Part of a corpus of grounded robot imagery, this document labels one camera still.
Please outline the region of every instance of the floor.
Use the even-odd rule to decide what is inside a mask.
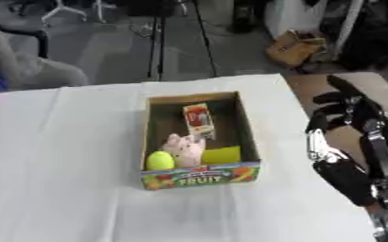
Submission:
[[[0,1],[1,24],[43,27],[40,23],[42,9],[32,8],[29,16],[20,18],[7,11],[7,2]],[[216,26],[220,19],[214,16],[213,6],[207,6],[209,2],[201,1],[202,14],[220,76],[290,73],[264,55],[265,46],[272,41],[266,31],[257,30],[245,35],[228,33],[224,26]],[[168,19],[164,80],[211,77],[199,24],[194,9],[188,7],[188,16],[182,16],[177,9],[175,16]],[[94,14],[91,15],[87,23],[69,13],[61,13],[51,20],[53,26],[45,29],[51,42],[50,59],[80,67],[92,84],[146,80],[150,38],[137,36],[130,28],[137,30],[151,18],[130,18],[124,9],[107,9],[105,15],[109,24],[99,25]],[[18,51],[35,53],[36,43],[30,38],[13,36],[10,42]]]

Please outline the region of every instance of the tripod leg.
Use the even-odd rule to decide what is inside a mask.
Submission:
[[[160,1],[161,7],[161,32],[160,32],[160,57],[159,57],[159,65],[157,66],[157,72],[159,74],[159,81],[162,81],[163,70],[164,70],[164,62],[165,62],[165,31],[166,31],[166,9],[165,9],[165,1]]]
[[[200,29],[202,30],[204,45],[205,45],[205,48],[207,49],[207,54],[209,56],[210,65],[212,66],[213,78],[215,78],[218,76],[218,73],[216,71],[216,66],[215,66],[215,61],[213,60],[212,51],[210,50],[210,42],[209,42],[209,39],[207,38],[207,33],[205,32],[205,29],[204,29],[202,15],[200,14],[199,1],[192,0],[192,3],[194,4],[194,9],[196,10],[197,20],[199,21]]]
[[[155,13],[154,13],[154,20],[152,22],[152,32],[151,32],[151,36],[150,36],[150,40],[151,40],[151,47],[150,47],[150,60],[149,60],[149,71],[147,73],[147,77],[148,78],[151,78],[152,77],[152,73],[151,73],[151,69],[152,69],[152,61],[154,59],[154,46],[156,44],[156,32],[157,32],[157,15],[158,15],[158,2],[160,0],[156,0],[156,8],[155,8]]]

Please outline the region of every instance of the chair wheel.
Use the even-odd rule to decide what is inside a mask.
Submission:
[[[44,26],[44,27],[52,27],[52,25],[51,25],[50,23],[47,23],[47,22],[44,22],[44,23],[43,23],[43,26]]]
[[[14,13],[16,12],[16,9],[13,6],[9,6],[9,11]]]

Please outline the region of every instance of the yellow ball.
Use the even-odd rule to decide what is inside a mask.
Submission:
[[[156,151],[147,159],[148,170],[170,170],[175,168],[173,157],[165,151]]]

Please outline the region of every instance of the fruit box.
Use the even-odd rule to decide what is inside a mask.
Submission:
[[[241,161],[148,171],[147,158],[160,149],[171,133],[188,135],[183,109],[198,103],[207,104],[215,126],[216,140],[206,140],[206,149],[240,147]],[[147,106],[146,136],[141,158],[141,179],[146,189],[252,182],[257,179],[260,159],[238,92],[153,97],[148,100]]]

